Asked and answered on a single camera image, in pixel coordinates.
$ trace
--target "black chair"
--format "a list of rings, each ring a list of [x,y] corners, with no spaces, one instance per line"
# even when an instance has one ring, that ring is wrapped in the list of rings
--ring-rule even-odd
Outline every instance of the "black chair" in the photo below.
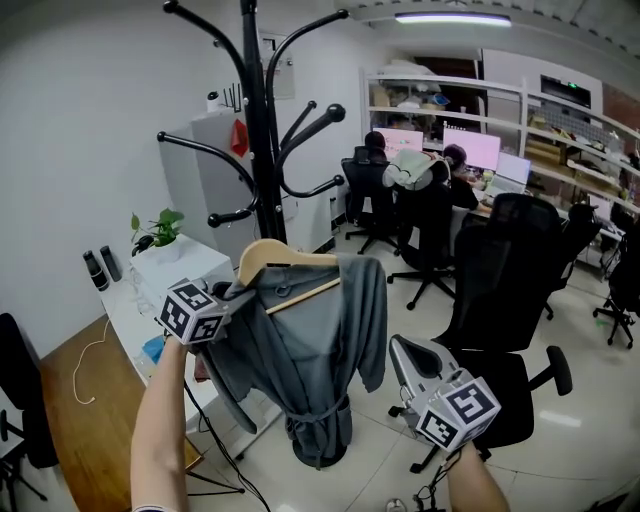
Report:
[[[569,220],[562,225],[560,245],[556,250],[556,276],[551,292],[566,288],[578,255],[593,242],[602,224],[593,214],[594,208],[587,204],[576,204],[569,210]],[[553,309],[546,302],[547,319],[553,320]]]
[[[11,510],[17,511],[15,482],[21,482],[41,500],[47,498],[20,475],[20,461],[28,457],[35,468],[46,468],[58,463],[53,440],[47,423],[40,372],[31,359],[20,330],[13,317],[7,313],[0,315],[0,339],[3,354],[0,357],[0,387],[12,404],[22,410],[22,429],[7,421],[6,411],[0,412],[0,438],[6,442],[9,433],[22,441],[0,461],[0,482],[4,481],[9,490]]]
[[[402,259],[416,272],[398,272],[387,277],[391,284],[395,279],[415,279],[422,281],[418,293],[407,309],[412,311],[429,284],[434,284],[451,298],[455,293],[442,279],[451,277],[453,263],[449,256],[449,237],[451,230],[451,191],[434,174],[430,185],[418,191],[398,188],[396,210],[400,228],[398,245]],[[413,228],[420,229],[418,249],[409,245]]]
[[[533,434],[533,390],[551,379],[561,396],[573,389],[559,347],[547,348],[550,365],[531,380],[524,360],[513,353],[529,347],[548,297],[560,221],[555,208],[544,201],[508,196],[496,198],[487,226],[469,227],[458,235],[453,317],[434,340],[451,351],[459,366],[483,377],[502,405],[493,423],[474,441],[484,450],[519,443]],[[433,373],[432,357],[413,359],[419,373]],[[398,379],[403,382],[406,376]],[[398,409],[389,413],[406,413]],[[425,461],[414,464],[412,472],[422,471],[436,452],[437,447]]]
[[[640,258],[640,225],[636,223],[620,243],[620,262],[609,278],[609,298],[603,308],[596,308],[593,311],[594,318],[598,314],[603,314],[614,320],[611,335],[607,340],[609,345],[613,345],[613,337],[620,326],[629,337],[627,348],[633,348],[633,336],[629,326],[635,324],[635,321],[627,311],[635,312],[636,315],[640,312],[638,258]]]
[[[393,247],[397,256],[399,254],[398,244],[391,239],[391,235],[396,232],[393,192],[382,184],[382,175],[388,163],[369,160],[369,149],[366,147],[363,147],[361,153],[356,151],[359,159],[342,160],[342,170],[351,187],[351,200],[347,206],[347,215],[349,219],[357,221],[358,224],[368,225],[360,231],[346,233],[345,239],[349,240],[352,236],[367,237],[367,241],[358,254],[364,254],[374,242],[381,241]],[[362,208],[366,197],[371,198],[373,212],[366,216],[365,220]]]

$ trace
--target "chair wheel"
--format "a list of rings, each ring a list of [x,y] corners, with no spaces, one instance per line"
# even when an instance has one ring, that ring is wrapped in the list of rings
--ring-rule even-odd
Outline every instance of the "chair wheel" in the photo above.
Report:
[[[404,409],[402,407],[396,407],[395,405],[389,409],[389,412],[387,413],[389,416],[391,416],[392,418],[397,418],[398,416],[400,416],[400,413],[404,411]]]

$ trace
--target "white cable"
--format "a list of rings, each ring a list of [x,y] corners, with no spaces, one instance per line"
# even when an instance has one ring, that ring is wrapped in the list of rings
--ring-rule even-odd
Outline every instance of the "white cable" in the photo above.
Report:
[[[82,358],[84,357],[84,353],[87,351],[87,349],[89,347],[91,347],[92,345],[97,345],[98,343],[104,343],[105,338],[107,337],[107,328],[109,327],[109,324],[111,323],[111,318],[107,319],[107,323],[104,324],[104,331],[102,331],[102,339],[99,341],[93,341],[91,343],[89,343],[86,347],[84,347],[84,349],[82,350],[82,354],[80,354],[80,359],[78,361],[78,366],[76,366],[76,369],[73,370],[73,395],[76,397],[76,400],[78,401],[78,403],[82,404],[82,405],[89,405],[92,402],[96,401],[96,397],[92,396],[91,400],[89,400],[88,402],[83,402],[82,400],[80,400],[78,398],[78,392],[76,391],[76,373],[78,373],[78,370],[80,369],[80,364],[82,363]]]

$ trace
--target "shelving unit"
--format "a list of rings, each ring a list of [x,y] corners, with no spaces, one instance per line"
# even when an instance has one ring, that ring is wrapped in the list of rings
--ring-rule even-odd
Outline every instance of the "shelving unit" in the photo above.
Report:
[[[573,110],[577,110],[579,112],[587,114],[592,119],[601,123],[605,123],[617,130],[620,130],[621,132],[624,132],[624,134],[630,135],[636,140],[640,140],[640,133],[633,130],[632,128],[629,128],[628,126],[625,126],[619,123],[618,121],[615,121],[614,119],[611,119],[607,116],[603,116],[600,114],[596,114],[591,110],[585,107],[582,107],[580,105],[573,104],[569,101],[566,101],[561,98],[557,98],[555,96],[551,96],[545,93],[529,90],[526,88],[525,86],[526,84],[523,85],[523,87],[516,87],[513,85],[500,84],[496,82],[486,82],[484,80],[475,80],[470,78],[439,76],[439,75],[378,75],[378,74],[366,75],[362,73],[362,76],[363,76],[362,91],[364,93],[362,95],[363,135],[370,130],[371,114],[375,112],[387,112],[387,113],[410,114],[410,115],[430,115],[430,116],[443,117],[443,118],[449,118],[449,119],[475,121],[479,123],[485,123],[491,126],[498,126],[498,127],[508,128],[508,129],[517,131],[520,134],[520,143],[519,143],[518,152],[521,157],[524,157],[528,135],[535,135],[537,137],[540,137],[549,141],[565,144],[568,147],[574,147],[576,149],[589,153],[590,155],[596,156],[611,165],[619,167],[620,169],[624,169],[634,174],[635,176],[640,177],[639,170],[635,169],[634,167],[632,167],[626,162],[622,162],[614,158],[610,154],[603,153],[602,151],[598,151],[597,149],[591,146],[581,144],[572,139],[561,137],[559,135],[556,135],[555,133],[551,133],[548,131],[544,131],[538,128],[528,126],[527,123],[528,123],[529,107],[530,106],[537,107],[539,106],[539,100],[545,100],[545,101],[553,102],[562,106],[570,107]],[[454,86],[460,86],[460,87],[466,87],[466,88],[475,88],[475,89],[486,90],[486,91],[501,91],[503,93],[513,95],[514,101],[520,102],[520,106],[521,106],[520,121],[516,123],[512,121],[507,121],[504,119],[494,118],[494,117],[480,116],[475,114],[467,114],[464,112],[452,112],[452,111],[445,111],[445,110],[371,106],[369,104],[369,86],[372,82],[376,82],[376,83],[384,82],[388,85],[393,84],[396,86],[397,85],[415,86],[420,82],[434,82],[438,84],[454,85]],[[424,149],[437,151],[442,149],[442,143],[438,141],[430,141],[425,139],[423,147]],[[601,181],[606,182],[608,185],[612,185],[611,180],[607,179],[607,177],[600,175],[597,172],[591,171],[590,169],[583,168],[582,166],[579,166],[579,165],[574,165],[569,167],[572,168],[574,171],[585,173],[591,176],[592,178],[601,179]],[[564,174],[553,171],[545,167],[544,164],[541,162],[537,162],[537,161],[532,162],[531,171],[542,176],[554,178],[558,181],[570,184],[581,190],[584,190],[585,192],[589,192],[591,194],[598,195],[604,199],[613,201],[621,205],[623,208],[626,208],[627,210],[633,212],[634,214],[640,213],[640,208],[633,205],[632,203],[623,201],[622,199],[615,197],[614,195],[608,192],[599,190],[587,183],[583,183],[580,180],[576,180],[575,177],[565,176]]]

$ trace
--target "gray robe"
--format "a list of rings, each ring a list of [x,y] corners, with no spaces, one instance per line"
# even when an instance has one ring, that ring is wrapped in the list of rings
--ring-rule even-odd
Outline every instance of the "gray robe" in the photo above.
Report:
[[[240,424],[254,430],[237,402],[251,388],[261,390],[282,407],[290,439],[316,467],[321,459],[340,457],[351,442],[347,387],[356,369],[369,392],[384,377],[384,270],[365,256],[340,255],[338,263],[270,267],[247,289],[234,284],[225,297],[254,297],[234,315],[228,337],[208,345],[223,381],[218,391]],[[266,309],[337,277],[338,286],[267,316]]]

